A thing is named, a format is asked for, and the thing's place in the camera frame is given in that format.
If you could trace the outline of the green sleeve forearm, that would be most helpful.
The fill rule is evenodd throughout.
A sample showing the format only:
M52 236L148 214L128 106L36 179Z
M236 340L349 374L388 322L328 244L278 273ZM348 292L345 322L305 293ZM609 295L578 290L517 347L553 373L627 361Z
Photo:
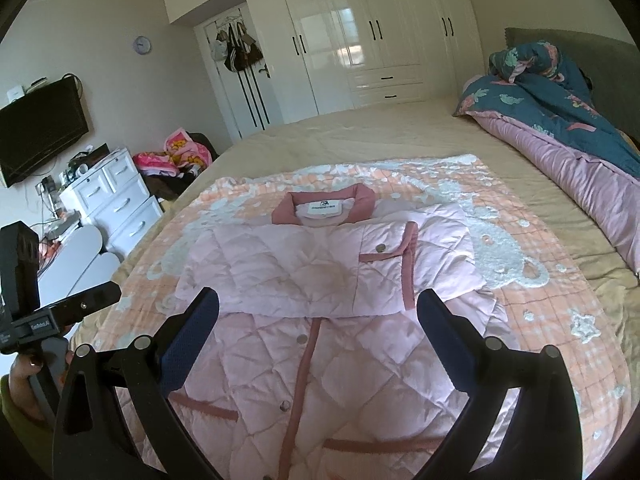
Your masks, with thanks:
M52 430L13 402L9 376L1 379L1 474L7 479L52 478Z

